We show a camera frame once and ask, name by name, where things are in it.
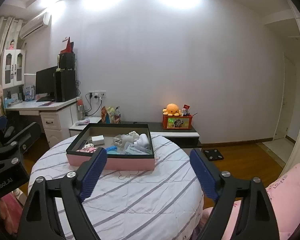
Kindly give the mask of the red cartoon storage box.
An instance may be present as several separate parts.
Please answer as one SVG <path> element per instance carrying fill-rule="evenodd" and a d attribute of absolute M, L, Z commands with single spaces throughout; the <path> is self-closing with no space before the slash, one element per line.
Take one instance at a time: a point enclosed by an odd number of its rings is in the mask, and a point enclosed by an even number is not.
<path fill-rule="evenodd" d="M 168 116 L 164 115 L 162 119 L 163 129 L 191 129 L 192 116 Z"/>

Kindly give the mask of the white striped table cloth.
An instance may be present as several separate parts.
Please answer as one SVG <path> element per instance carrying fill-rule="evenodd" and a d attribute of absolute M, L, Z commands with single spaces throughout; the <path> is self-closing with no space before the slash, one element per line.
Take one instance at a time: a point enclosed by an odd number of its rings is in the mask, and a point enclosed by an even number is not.
<path fill-rule="evenodd" d="M 189 156 L 152 135 L 152 171 L 102 172 L 83 207 L 101 239 L 190 239 L 202 216 L 203 192 Z"/>

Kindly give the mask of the teal brush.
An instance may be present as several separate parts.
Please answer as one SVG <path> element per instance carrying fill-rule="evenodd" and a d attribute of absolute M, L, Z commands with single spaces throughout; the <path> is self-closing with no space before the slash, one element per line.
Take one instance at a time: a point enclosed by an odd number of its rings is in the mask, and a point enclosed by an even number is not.
<path fill-rule="evenodd" d="M 117 146 L 110 146 L 110 147 L 106 148 L 106 152 L 108 154 L 118 154 Z"/>

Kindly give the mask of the black computer monitor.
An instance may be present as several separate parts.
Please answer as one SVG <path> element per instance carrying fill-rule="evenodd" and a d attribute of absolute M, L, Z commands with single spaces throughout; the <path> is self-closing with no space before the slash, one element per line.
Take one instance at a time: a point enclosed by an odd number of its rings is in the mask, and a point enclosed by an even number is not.
<path fill-rule="evenodd" d="M 46 93 L 46 96 L 40 97 L 37 102 L 55 100 L 55 77 L 57 66 L 46 68 L 36 72 L 36 95 Z"/>

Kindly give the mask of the white desk with drawers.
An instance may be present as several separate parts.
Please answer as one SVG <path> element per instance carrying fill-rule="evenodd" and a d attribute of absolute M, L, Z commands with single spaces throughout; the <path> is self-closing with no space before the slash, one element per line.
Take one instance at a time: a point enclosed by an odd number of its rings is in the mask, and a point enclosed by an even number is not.
<path fill-rule="evenodd" d="M 65 102 L 24 101 L 6 108 L 23 116 L 39 116 L 50 147 L 71 137 L 70 127 L 78 121 L 77 99 Z"/>

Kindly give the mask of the orange octopus plush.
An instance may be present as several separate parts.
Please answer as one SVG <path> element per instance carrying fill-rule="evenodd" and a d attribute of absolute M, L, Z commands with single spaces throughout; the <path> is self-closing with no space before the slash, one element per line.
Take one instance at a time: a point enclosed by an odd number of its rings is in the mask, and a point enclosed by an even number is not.
<path fill-rule="evenodd" d="M 162 114 L 165 116 L 181 116 L 181 110 L 174 103 L 169 103 L 166 108 L 162 110 Z"/>

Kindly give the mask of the white square charger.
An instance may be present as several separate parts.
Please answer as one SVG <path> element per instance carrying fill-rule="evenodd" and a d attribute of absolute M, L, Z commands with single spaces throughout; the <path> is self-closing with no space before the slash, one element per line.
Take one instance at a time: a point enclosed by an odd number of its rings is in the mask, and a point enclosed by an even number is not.
<path fill-rule="evenodd" d="M 104 144 L 104 136 L 103 135 L 92 136 L 91 142 L 93 145 L 103 145 Z"/>

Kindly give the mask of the clear dental flossers box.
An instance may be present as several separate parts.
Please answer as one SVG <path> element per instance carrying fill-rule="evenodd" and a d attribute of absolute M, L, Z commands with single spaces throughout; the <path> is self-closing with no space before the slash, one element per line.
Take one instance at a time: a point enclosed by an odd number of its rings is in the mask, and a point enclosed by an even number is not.
<path fill-rule="evenodd" d="M 144 147 L 136 147 L 134 145 L 128 145 L 125 148 L 125 153 L 130 155 L 147 155 L 151 154 L 151 150 Z"/>

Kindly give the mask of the colourful snack bags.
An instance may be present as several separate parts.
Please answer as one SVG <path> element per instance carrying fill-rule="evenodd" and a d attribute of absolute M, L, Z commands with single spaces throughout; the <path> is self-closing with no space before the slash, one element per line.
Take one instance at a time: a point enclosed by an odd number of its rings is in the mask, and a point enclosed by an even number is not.
<path fill-rule="evenodd" d="M 106 107 L 101 109 L 101 121 L 104 124 L 119 124 L 121 122 L 120 107 Z"/>

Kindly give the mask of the white air conditioner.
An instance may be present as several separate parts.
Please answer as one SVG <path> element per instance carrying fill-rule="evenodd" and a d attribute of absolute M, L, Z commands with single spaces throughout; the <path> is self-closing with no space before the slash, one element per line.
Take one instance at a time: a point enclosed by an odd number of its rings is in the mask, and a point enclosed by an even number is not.
<path fill-rule="evenodd" d="M 49 26 L 51 14 L 49 12 L 41 13 L 29 22 L 27 22 L 20 30 L 19 37 L 24 40 L 35 32 Z"/>

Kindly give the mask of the black white low cabinet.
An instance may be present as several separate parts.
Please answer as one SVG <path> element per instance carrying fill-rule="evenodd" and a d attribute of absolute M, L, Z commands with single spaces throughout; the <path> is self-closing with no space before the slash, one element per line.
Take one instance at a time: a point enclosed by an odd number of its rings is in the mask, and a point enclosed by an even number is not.
<path fill-rule="evenodd" d="M 70 135 L 78 135 L 87 124 L 101 124 L 101 117 L 86 117 L 82 121 L 77 121 L 70 128 Z M 164 129 L 160 122 L 137 122 L 137 121 L 122 121 L 122 124 L 147 124 L 151 135 L 163 136 L 181 148 L 198 148 L 201 147 L 199 141 L 199 133 L 194 129 Z"/>

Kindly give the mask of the black bathroom scale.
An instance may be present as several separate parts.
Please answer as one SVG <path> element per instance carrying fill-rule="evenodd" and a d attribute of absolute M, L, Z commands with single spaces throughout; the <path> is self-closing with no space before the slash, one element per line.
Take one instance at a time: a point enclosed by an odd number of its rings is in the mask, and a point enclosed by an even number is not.
<path fill-rule="evenodd" d="M 209 161 L 218 161 L 224 159 L 222 154 L 217 149 L 203 150 L 203 153 Z"/>

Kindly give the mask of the pink scrunchie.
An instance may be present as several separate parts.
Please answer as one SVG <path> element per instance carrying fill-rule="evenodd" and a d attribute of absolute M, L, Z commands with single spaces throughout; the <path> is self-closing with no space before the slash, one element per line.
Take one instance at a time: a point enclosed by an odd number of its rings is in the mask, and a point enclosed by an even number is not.
<path fill-rule="evenodd" d="M 76 150 L 77 152 L 83 153 L 94 153 L 97 150 L 97 147 L 92 143 L 86 143 L 82 148 Z"/>

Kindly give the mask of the white wall power strip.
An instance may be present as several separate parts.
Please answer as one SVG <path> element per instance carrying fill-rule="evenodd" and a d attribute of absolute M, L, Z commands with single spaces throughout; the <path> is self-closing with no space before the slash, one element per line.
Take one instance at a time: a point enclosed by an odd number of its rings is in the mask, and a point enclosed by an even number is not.
<path fill-rule="evenodd" d="M 104 99 L 106 97 L 105 90 L 89 91 L 89 94 L 95 99 Z"/>

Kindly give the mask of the small black box on top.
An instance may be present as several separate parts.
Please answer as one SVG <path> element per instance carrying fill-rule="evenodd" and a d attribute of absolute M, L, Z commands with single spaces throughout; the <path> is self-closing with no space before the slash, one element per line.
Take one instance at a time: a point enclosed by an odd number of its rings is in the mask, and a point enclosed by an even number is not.
<path fill-rule="evenodd" d="M 75 54 L 62 53 L 58 55 L 58 68 L 60 70 L 74 69 L 75 68 Z"/>

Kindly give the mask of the pink quilt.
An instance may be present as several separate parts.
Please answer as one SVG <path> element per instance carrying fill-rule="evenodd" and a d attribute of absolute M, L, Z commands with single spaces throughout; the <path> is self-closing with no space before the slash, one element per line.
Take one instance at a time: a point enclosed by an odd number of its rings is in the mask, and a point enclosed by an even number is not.
<path fill-rule="evenodd" d="M 300 163 L 294 165 L 265 189 L 275 213 L 280 234 L 279 239 L 300 239 Z M 237 198 L 222 239 L 231 239 L 240 203 L 241 199 Z M 209 207 L 202 211 L 199 223 L 201 230 L 212 210 L 213 207 Z"/>

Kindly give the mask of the white glass-door cabinet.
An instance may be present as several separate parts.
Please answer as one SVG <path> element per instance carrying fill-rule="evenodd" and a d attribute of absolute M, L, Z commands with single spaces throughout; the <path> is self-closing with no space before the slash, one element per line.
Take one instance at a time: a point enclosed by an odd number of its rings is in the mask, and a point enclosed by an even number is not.
<path fill-rule="evenodd" d="M 3 89 L 24 84 L 26 51 L 21 49 L 4 50 L 2 56 L 1 83 Z"/>

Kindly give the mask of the white small toy figure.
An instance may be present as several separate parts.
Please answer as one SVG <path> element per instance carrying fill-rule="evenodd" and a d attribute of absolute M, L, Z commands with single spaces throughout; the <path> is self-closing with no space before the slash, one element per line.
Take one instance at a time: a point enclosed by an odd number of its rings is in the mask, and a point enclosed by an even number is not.
<path fill-rule="evenodd" d="M 129 132 L 127 136 L 131 137 L 133 140 L 138 140 L 140 137 L 140 135 L 136 131 Z"/>

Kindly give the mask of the white plug adapter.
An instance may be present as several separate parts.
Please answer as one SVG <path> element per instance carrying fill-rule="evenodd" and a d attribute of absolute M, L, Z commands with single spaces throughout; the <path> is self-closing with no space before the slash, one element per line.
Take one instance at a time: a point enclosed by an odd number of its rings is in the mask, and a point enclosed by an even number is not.
<path fill-rule="evenodd" d="M 150 148 L 150 143 L 145 133 L 141 134 L 139 138 L 134 142 L 135 147 Z"/>

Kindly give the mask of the pink black storage box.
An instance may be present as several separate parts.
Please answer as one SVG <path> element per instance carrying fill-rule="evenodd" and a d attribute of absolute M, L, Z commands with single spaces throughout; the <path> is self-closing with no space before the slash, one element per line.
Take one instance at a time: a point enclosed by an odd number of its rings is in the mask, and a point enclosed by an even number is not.
<path fill-rule="evenodd" d="M 80 166 L 98 150 L 105 150 L 106 170 L 153 171 L 155 156 L 147 124 L 88 124 L 70 146 L 66 157 Z"/>

